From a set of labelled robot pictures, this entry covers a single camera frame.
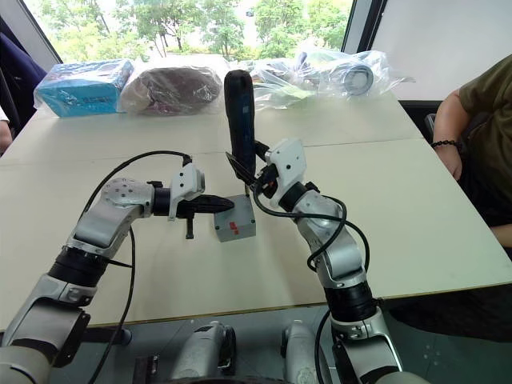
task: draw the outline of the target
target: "black bracelet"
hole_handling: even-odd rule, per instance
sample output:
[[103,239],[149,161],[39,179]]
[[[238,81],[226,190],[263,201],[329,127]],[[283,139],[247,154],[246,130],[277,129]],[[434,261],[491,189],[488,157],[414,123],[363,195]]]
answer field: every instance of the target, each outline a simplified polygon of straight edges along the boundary
[[436,146],[456,146],[458,150],[461,149],[461,143],[456,142],[455,140],[442,140],[440,142],[433,142],[430,144],[432,148],[435,148]]

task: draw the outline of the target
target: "gray box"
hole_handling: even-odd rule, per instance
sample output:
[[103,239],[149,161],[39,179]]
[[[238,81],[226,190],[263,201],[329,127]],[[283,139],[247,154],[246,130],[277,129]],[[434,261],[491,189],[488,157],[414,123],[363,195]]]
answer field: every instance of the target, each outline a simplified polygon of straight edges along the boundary
[[250,198],[244,194],[229,196],[234,208],[214,215],[215,232],[221,242],[256,236],[256,221]]

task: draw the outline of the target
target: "floor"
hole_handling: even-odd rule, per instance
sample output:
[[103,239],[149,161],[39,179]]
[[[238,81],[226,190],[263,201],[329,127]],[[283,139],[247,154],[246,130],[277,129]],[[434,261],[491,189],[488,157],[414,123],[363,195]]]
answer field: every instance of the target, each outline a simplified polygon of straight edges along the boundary
[[[132,342],[112,349],[96,382],[132,383],[136,357],[152,354],[160,357],[154,382],[164,382],[179,347],[194,330],[212,320],[230,325],[236,331],[237,375],[282,378],[283,359],[279,353],[282,329],[293,320],[301,319],[316,330],[325,310],[323,306],[314,306],[128,326],[133,334]],[[405,370],[432,384],[510,382],[512,344],[429,334],[396,322],[389,316],[386,320]],[[327,328],[322,334],[322,347],[332,367],[334,362]],[[82,344],[70,365],[53,370],[50,383],[87,382],[103,348],[103,344]]]

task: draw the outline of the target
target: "person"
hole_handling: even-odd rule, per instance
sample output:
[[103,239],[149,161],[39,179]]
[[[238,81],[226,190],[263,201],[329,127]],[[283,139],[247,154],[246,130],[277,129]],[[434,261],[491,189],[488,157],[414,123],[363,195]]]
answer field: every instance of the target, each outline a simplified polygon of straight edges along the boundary
[[[432,147],[512,261],[512,55],[441,103]],[[512,284],[427,295],[390,313],[429,332],[512,342]]]
[[9,119],[0,106],[0,154],[3,154],[13,142],[9,129]]

